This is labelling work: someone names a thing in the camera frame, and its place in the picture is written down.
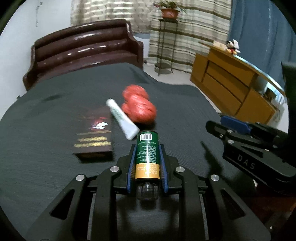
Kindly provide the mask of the green yellow spray can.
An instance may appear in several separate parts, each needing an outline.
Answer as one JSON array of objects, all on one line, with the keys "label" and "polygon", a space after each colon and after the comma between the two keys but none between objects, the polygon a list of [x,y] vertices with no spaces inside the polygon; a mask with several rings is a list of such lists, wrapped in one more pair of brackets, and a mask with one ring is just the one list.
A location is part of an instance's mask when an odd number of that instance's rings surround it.
[{"label": "green yellow spray can", "polygon": [[137,198],[141,201],[157,200],[160,182],[158,133],[142,131],[137,136],[135,155]]}]

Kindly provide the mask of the wooden tv cabinet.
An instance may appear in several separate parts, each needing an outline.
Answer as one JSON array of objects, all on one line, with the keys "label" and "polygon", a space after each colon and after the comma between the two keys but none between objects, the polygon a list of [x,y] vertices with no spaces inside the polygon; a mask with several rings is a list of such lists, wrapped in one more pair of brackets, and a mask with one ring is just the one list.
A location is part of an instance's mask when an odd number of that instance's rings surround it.
[{"label": "wooden tv cabinet", "polygon": [[209,46],[207,56],[196,54],[191,81],[224,114],[270,126],[280,122],[283,88],[232,51]]}]

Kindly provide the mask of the dark maroon cigarette box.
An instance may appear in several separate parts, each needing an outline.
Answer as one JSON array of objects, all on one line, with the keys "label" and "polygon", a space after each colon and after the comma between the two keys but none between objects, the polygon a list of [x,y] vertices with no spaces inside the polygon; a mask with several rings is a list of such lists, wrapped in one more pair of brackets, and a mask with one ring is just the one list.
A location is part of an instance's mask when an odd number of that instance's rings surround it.
[{"label": "dark maroon cigarette box", "polygon": [[73,153],[83,163],[113,160],[112,114],[108,106],[88,110],[80,117]]}]

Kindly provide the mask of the mickey mouse plush toy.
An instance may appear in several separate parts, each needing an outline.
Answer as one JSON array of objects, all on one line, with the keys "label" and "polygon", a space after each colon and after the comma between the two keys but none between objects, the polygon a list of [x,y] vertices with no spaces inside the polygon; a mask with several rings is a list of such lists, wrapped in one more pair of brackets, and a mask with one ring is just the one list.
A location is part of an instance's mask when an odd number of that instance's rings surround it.
[{"label": "mickey mouse plush toy", "polygon": [[233,39],[232,41],[227,41],[226,42],[226,52],[232,54],[232,55],[237,55],[240,53],[239,51],[239,44],[238,42]]}]

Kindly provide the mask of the small box on cabinet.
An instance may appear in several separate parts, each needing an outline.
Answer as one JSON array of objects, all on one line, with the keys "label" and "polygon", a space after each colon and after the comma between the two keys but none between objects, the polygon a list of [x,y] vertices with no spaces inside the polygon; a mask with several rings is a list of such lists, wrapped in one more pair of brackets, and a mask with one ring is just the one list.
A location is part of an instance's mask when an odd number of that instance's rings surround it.
[{"label": "small box on cabinet", "polygon": [[222,51],[225,51],[227,49],[226,44],[218,42],[218,41],[213,41],[213,46],[221,49]]}]

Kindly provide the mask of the blue curtain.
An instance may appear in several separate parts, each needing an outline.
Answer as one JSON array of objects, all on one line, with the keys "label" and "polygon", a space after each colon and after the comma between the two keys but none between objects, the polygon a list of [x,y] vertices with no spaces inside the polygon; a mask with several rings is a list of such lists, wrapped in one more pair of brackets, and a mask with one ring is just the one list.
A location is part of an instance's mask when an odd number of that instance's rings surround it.
[{"label": "blue curtain", "polygon": [[295,32],[272,1],[232,1],[229,40],[239,56],[285,87],[282,62],[295,62]]}]

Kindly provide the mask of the white green wrapper tube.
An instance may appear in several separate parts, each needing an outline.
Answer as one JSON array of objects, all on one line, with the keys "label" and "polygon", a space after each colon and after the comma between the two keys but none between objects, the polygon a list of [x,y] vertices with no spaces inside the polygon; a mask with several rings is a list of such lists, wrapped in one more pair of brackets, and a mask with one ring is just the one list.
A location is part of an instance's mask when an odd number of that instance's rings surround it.
[{"label": "white green wrapper tube", "polygon": [[139,133],[139,128],[123,112],[114,99],[108,99],[106,105],[110,108],[112,115],[121,127],[126,139],[131,141]]}]

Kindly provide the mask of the black metal plant stand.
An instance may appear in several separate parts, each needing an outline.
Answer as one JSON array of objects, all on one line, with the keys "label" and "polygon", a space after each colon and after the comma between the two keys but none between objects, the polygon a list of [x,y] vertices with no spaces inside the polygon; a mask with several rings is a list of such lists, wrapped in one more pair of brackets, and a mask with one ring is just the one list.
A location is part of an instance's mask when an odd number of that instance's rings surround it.
[{"label": "black metal plant stand", "polygon": [[[179,22],[178,20],[159,19],[159,37],[158,37],[158,48],[157,48],[157,61],[154,67],[158,70],[158,76],[161,75],[162,70],[170,70],[173,73],[173,59],[175,54],[177,32]],[[166,38],[166,34],[172,34],[174,36],[171,47],[170,57],[165,56],[168,51],[165,47],[169,46],[169,39]]]}]

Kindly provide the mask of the striped beige curtain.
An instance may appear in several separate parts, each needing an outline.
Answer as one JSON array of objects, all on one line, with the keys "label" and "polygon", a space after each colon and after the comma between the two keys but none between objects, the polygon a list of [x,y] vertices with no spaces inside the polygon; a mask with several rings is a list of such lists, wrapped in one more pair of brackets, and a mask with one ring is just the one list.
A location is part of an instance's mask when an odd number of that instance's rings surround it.
[{"label": "striped beige curtain", "polygon": [[231,1],[72,1],[70,23],[125,19],[133,33],[149,35],[147,63],[190,73],[196,54],[227,40],[231,10]]}]

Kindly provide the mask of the potted plant terracotta pot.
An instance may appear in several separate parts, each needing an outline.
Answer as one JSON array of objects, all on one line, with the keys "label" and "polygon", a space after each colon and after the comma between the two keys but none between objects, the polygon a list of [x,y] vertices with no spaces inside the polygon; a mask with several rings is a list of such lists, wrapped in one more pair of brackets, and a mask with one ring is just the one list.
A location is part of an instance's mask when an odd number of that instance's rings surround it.
[{"label": "potted plant terracotta pot", "polygon": [[174,1],[158,1],[152,5],[161,11],[163,19],[177,20],[181,11],[186,13],[185,8]]}]

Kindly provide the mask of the dark brown leather sofa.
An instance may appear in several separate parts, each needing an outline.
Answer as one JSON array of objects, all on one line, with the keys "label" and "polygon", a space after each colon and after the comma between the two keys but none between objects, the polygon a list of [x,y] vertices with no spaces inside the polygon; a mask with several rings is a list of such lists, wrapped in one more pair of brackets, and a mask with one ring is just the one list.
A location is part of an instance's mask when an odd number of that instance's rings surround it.
[{"label": "dark brown leather sofa", "polygon": [[76,25],[34,42],[23,85],[30,90],[45,79],[117,63],[143,68],[144,44],[134,38],[129,21],[105,20]]}]

